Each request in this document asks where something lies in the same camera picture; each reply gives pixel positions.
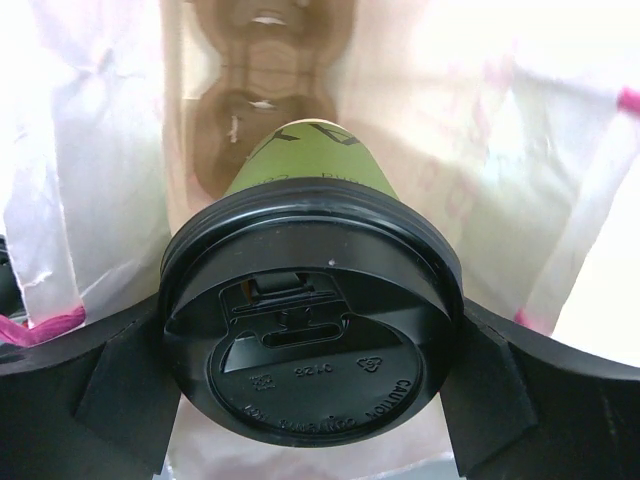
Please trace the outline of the brown paper takeout bag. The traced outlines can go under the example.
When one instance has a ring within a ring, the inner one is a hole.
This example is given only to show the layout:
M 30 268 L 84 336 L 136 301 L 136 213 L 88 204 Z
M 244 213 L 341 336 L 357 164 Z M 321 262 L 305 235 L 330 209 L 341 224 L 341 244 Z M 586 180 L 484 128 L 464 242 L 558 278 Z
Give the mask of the brown paper takeout bag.
M 212 421 L 163 349 L 165 251 L 229 196 L 195 177 L 189 126 L 220 70 L 195 2 L 2 3 L 1 348 L 156 300 L 180 399 L 152 478 L 380 479 L 455 463 L 441 390 L 466 301 L 586 352 L 555 332 L 639 161 L 638 3 L 352 1 L 327 76 L 337 118 L 321 120 L 364 143 L 395 199 L 449 243 L 463 317 L 419 413 L 369 439 L 301 448 Z

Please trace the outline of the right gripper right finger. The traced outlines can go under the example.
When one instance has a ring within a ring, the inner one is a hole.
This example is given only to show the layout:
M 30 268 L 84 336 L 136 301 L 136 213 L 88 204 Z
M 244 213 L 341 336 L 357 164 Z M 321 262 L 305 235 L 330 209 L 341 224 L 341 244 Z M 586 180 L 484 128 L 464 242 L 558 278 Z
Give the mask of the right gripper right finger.
M 636 479 L 639 370 L 468 300 L 441 400 L 466 479 Z

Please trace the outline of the black plastic cup lid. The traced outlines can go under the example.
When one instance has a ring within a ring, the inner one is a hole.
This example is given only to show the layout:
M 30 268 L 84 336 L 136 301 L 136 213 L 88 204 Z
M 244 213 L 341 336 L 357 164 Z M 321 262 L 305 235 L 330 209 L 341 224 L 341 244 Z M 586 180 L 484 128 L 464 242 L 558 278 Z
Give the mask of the black plastic cup lid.
M 345 445 L 419 413 L 463 317 L 459 260 L 395 198 L 290 179 L 191 218 L 161 264 L 163 349 L 204 415 L 274 445 Z

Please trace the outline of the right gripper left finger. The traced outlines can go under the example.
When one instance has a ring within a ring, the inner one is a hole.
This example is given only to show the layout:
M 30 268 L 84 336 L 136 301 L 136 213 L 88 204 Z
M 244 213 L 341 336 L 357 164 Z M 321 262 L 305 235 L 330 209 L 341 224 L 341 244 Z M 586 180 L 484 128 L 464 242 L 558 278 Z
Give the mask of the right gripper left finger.
M 32 347 L 1 348 L 4 479 L 150 479 L 180 399 L 157 302 Z

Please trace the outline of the green paper coffee cup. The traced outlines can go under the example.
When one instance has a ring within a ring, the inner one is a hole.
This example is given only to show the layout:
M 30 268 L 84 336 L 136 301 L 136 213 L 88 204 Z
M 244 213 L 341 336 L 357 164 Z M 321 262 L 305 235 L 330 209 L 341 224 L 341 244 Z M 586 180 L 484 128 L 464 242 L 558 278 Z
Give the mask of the green paper coffee cup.
M 321 119 L 293 121 L 267 135 L 226 193 L 295 178 L 343 180 L 397 197 L 365 144 L 340 125 Z

